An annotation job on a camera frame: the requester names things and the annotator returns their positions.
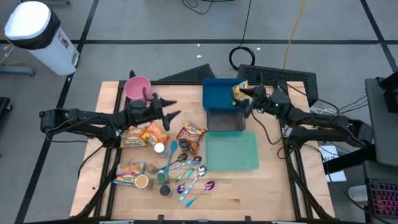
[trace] pink cup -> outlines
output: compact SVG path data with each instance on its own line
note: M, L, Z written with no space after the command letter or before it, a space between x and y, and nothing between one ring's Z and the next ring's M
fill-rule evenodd
M151 99L152 92L150 91L150 81L146 77L136 76L130 78L124 84L124 93L132 100Z

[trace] floor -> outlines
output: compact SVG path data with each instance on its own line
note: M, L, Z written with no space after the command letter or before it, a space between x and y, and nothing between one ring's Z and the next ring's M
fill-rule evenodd
M218 77L236 76L228 54L242 38L248 0L215 2L205 15L195 14L180 0L71 2L46 3L81 50L73 79L54 74L21 49L6 62L27 61L36 76L0 75L0 96L14 105L0 125L0 223L15 221L42 150L39 111L57 105L94 110L101 82L125 80L131 69L157 80L209 63ZM205 11L210 3L198 4L197 10ZM283 67L300 5L294 0L252 0L245 35L250 44L244 46L255 51L256 65ZM0 0L0 27L16 6L17 1ZM364 96L364 79L386 77L397 67L398 45L392 41L398 40L397 7L395 0L308 0L294 38L300 41L290 47L287 68L315 72L321 99L339 107L355 101ZM7 46L0 37L1 56ZM250 63L245 52L236 52L233 60ZM67 95L61 94L63 88ZM348 115L370 123L366 107ZM84 143L51 144L25 222L68 218L84 148ZM347 182L337 184L343 190L363 184L360 167L346 170L346 176ZM330 192L338 218L364 221L363 212L332 185Z

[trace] black lid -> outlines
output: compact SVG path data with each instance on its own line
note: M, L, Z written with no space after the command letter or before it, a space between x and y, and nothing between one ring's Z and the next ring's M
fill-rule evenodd
M178 142L178 145L180 145L181 148L186 149L188 147L188 140L186 139L181 139Z
M162 196L169 196L171 191L172 191L172 189L167 185L161 186L161 188L159 190L159 192Z

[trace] green plastic tray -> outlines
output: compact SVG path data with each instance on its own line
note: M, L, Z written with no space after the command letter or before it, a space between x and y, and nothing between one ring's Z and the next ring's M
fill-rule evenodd
M259 168L254 132L208 132L206 167L209 170L253 170Z

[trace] white bottle cap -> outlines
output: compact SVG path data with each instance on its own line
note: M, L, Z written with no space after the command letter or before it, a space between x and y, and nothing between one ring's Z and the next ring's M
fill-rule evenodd
M163 143L156 143L155 145L155 152L162 153L164 151Z

